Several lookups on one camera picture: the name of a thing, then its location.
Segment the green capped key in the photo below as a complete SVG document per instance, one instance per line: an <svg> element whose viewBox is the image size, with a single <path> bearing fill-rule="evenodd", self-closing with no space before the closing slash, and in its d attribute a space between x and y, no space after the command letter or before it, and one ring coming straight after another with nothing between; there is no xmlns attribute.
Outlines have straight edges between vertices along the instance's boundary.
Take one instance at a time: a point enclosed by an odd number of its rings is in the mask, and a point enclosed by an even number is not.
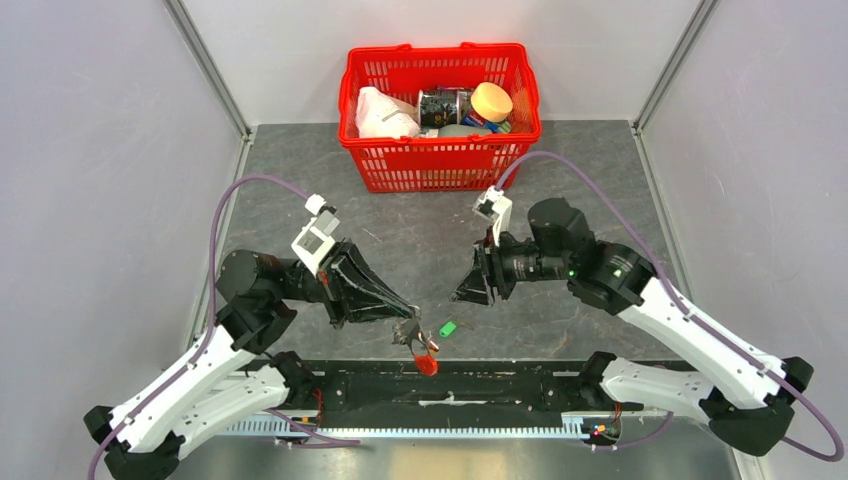
<svg viewBox="0 0 848 480"><path fill-rule="evenodd" d="M467 322L447 321L439 329L438 334L441 338L449 338L457 333L471 332L475 327Z"/></svg>

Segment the keyring with red fob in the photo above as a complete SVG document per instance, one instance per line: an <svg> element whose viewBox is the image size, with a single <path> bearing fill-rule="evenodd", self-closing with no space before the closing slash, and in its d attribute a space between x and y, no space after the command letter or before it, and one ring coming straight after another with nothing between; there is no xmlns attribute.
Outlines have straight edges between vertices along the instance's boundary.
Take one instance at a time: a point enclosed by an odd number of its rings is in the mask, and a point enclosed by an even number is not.
<svg viewBox="0 0 848 480"><path fill-rule="evenodd" d="M392 328L392 344L406 347L423 375L432 377L438 373L435 354L439 346L422 330L417 319L398 320Z"/></svg>

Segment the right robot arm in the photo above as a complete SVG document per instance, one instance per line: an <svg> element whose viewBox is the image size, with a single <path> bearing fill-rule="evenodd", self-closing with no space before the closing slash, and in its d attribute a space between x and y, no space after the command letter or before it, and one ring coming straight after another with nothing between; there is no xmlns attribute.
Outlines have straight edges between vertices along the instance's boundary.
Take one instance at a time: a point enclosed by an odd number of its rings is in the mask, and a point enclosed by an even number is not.
<svg viewBox="0 0 848 480"><path fill-rule="evenodd" d="M707 426L753 456L785 438L795 397L813 374L808 362L775 357L726 330L666 287L648 259L597 239L584 214L562 198L530 208L531 234L522 241L507 229L512 203L502 191L484 192L473 210L489 227L474 244L472 267L454 300L489 306L508 299L519 283L562 281L582 303L650 334L688 364L674 371L596 352L579 372L571 403L656 407Z"/></svg>

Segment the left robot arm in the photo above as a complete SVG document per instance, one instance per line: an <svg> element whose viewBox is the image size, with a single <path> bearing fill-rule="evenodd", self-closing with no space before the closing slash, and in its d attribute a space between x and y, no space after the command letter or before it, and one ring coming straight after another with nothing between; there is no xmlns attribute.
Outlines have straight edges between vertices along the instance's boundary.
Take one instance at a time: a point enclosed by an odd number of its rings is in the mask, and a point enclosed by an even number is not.
<svg viewBox="0 0 848 480"><path fill-rule="evenodd" d="M419 309L395 293L349 240L297 240L294 257L249 250L229 253L216 282L224 306L182 357L140 393L84 418L98 445L95 464L115 479L165 479L197 446L237 421L280 406L301 408L318 397L314 374L294 352L234 386L223 381L265 354L296 318L291 301L322 305L332 324L395 319L393 340L432 374L435 344Z"/></svg>

